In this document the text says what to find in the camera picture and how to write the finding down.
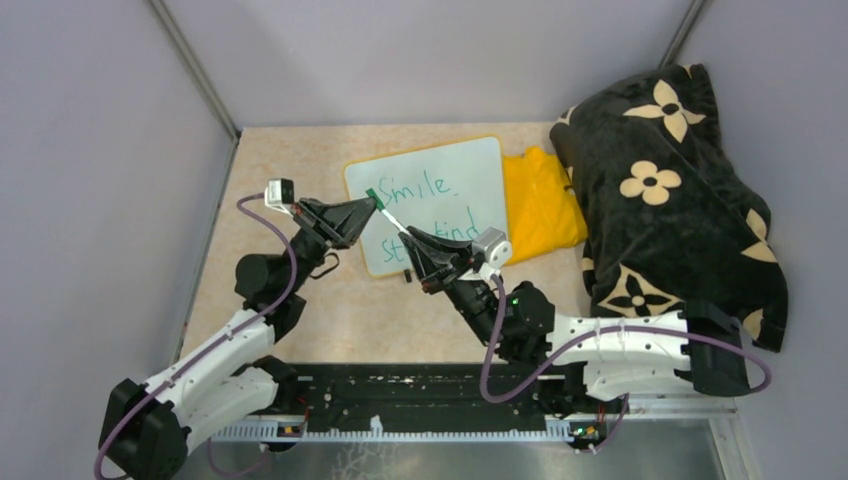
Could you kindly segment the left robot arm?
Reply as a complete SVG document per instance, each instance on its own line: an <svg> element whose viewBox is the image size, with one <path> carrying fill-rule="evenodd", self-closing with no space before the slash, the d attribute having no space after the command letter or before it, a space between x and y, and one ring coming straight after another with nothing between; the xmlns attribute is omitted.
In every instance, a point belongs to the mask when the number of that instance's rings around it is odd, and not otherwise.
<svg viewBox="0 0 848 480"><path fill-rule="evenodd" d="M236 265L243 306L211 338L142 382L125 379L110 392L94 475L110 460L125 479L171 479L220 430L257 411L292 411L300 399L297 374L268 350L293 330L306 306L298 296L335 250L356 244L377 201L326 204L313 198L280 202L298 225L287 237L266 218L237 202L245 215L282 242L280 254L247 254Z"/></svg>

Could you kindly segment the green marker cap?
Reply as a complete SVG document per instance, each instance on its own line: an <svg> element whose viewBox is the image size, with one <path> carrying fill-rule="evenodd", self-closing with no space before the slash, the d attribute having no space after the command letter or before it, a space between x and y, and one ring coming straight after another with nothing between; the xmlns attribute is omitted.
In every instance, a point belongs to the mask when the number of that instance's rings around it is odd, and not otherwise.
<svg viewBox="0 0 848 480"><path fill-rule="evenodd" d="M382 202L379 199L379 196L377 195L377 193L374 191L373 188L367 189L366 194L369 198L371 198L374 201L374 203L375 203L375 205L378 209L382 209Z"/></svg>

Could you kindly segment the yellow-framed whiteboard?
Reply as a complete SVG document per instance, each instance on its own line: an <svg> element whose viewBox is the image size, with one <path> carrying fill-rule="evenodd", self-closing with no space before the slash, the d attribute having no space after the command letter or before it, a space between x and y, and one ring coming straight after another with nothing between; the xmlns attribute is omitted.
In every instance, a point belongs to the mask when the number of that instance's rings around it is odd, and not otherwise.
<svg viewBox="0 0 848 480"><path fill-rule="evenodd" d="M492 227L508 230L502 148L480 136L347 164L350 198L374 191L402 225L447 240L472 240Z"/></svg>

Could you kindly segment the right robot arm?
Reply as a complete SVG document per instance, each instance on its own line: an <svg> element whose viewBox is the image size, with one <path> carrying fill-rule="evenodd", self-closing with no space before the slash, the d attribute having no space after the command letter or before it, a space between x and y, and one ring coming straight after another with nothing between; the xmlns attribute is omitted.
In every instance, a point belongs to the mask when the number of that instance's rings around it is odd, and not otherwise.
<svg viewBox="0 0 848 480"><path fill-rule="evenodd" d="M512 250L501 230L449 240L409 226L398 237L422 290L445 294L485 346L479 390L490 403L517 397L554 367L564 371L563 398L576 412L679 384L713 397L757 390L738 327L712 305L564 315L530 281L506 290L501 268Z"/></svg>

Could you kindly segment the green whiteboard marker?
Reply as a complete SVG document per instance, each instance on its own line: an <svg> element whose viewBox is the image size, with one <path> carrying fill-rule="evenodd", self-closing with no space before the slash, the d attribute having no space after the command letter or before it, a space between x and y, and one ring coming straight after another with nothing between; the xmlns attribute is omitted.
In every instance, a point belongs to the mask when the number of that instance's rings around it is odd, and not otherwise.
<svg viewBox="0 0 848 480"><path fill-rule="evenodd" d="M378 207L379 212L389 221L389 223L395 227L399 232L408 234L408 229L393 215L391 214L384 206Z"/></svg>

